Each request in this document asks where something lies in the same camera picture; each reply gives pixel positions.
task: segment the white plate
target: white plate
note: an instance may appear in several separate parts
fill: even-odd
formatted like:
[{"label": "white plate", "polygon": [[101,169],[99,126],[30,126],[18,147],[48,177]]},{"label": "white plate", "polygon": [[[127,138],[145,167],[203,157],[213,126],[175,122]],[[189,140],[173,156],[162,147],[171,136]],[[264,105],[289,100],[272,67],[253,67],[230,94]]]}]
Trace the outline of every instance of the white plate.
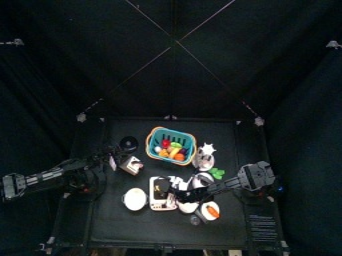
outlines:
[{"label": "white plate", "polygon": [[141,210],[147,203],[147,195],[141,188],[133,188],[123,195],[123,203],[131,211]]},{"label": "white plate", "polygon": [[218,204],[217,204],[214,201],[211,201],[211,202],[207,202],[207,203],[202,204],[202,207],[201,207],[201,212],[202,212],[205,218],[206,218],[207,220],[215,220],[217,217],[214,217],[214,216],[209,213],[207,206],[211,206],[211,207],[218,211],[218,213],[219,213],[219,206],[218,206]]}]

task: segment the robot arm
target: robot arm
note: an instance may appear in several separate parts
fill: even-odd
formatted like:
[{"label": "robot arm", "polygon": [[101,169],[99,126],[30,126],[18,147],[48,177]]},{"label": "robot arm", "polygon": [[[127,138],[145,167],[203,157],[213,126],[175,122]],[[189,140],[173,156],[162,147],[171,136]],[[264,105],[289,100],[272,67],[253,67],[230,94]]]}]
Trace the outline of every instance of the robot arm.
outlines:
[{"label": "robot arm", "polygon": [[261,161],[256,164],[242,166],[237,177],[222,183],[214,183],[207,187],[197,188],[189,191],[181,191],[173,185],[170,193],[173,193],[182,203],[203,202],[209,197],[225,193],[233,189],[242,188],[249,191],[257,191],[262,187],[274,183],[276,176],[269,163]]},{"label": "robot arm", "polygon": [[86,186],[85,175],[93,164],[89,159],[70,159],[42,173],[30,176],[18,173],[6,175],[0,181],[3,202],[11,202],[27,194],[66,185],[70,189],[80,189]]}]

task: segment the white container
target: white container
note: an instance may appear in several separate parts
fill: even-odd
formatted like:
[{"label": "white container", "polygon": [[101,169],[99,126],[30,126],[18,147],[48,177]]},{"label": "white container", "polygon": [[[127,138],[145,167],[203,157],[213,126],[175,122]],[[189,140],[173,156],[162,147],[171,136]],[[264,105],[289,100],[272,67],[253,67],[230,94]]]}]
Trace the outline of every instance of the white container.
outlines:
[{"label": "white container", "polygon": [[149,204],[149,196],[141,188],[133,188],[123,195],[122,201],[131,211],[139,211]]}]

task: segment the orange toy food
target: orange toy food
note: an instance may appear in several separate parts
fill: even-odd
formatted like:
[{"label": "orange toy food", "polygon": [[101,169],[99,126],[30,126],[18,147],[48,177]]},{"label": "orange toy food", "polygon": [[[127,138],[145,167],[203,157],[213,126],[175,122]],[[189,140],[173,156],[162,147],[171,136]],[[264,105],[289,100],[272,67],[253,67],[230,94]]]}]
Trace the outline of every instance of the orange toy food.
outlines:
[{"label": "orange toy food", "polygon": [[163,148],[158,155],[162,157],[169,157],[167,150]]},{"label": "orange toy food", "polygon": [[186,156],[183,154],[178,153],[178,154],[175,154],[174,159],[177,161],[185,161],[186,160]]},{"label": "orange toy food", "polygon": [[213,215],[213,217],[219,218],[219,213],[214,207],[207,205],[207,210],[209,210],[209,213]]}]

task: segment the toy fruit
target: toy fruit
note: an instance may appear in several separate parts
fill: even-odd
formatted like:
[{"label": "toy fruit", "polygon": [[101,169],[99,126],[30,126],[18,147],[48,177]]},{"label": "toy fruit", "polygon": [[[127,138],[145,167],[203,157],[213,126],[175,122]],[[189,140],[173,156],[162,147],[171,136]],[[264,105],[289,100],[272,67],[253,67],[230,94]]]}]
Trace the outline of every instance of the toy fruit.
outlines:
[{"label": "toy fruit", "polygon": [[182,148],[182,149],[179,150],[179,153],[183,154],[183,155],[186,155],[186,154],[187,154],[187,149],[186,149],[186,148]]},{"label": "toy fruit", "polygon": [[163,148],[169,148],[170,145],[171,145],[171,141],[170,140],[163,140],[162,141],[162,147]]},{"label": "toy fruit", "polygon": [[171,153],[171,152],[173,152],[173,150],[174,150],[174,147],[173,147],[173,146],[169,146],[169,148],[167,148],[167,152],[169,152],[169,153]]},{"label": "toy fruit", "polygon": [[170,155],[169,155],[169,158],[173,158],[175,157],[177,153],[179,152],[181,148],[174,148],[174,150],[171,151]]},{"label": "toy fruit", "polygon": [[182,148],[182,145],[181,145],[179,143],[177,143],[177,142],[173,142],[173,143],[171,143],[171,146],[173,146],[174,148]]},{"label": "toy fruit", "polygon": [[161,150],[159,156],[169,157],[169,153],[167,153],[167,150],[165,148]]},{"label": "toy fruit", "polygon": [[177,161],[185,161],[186,160],[186,156],[183,154],[178,153],[178,154],[175,154],[174,159]]}]

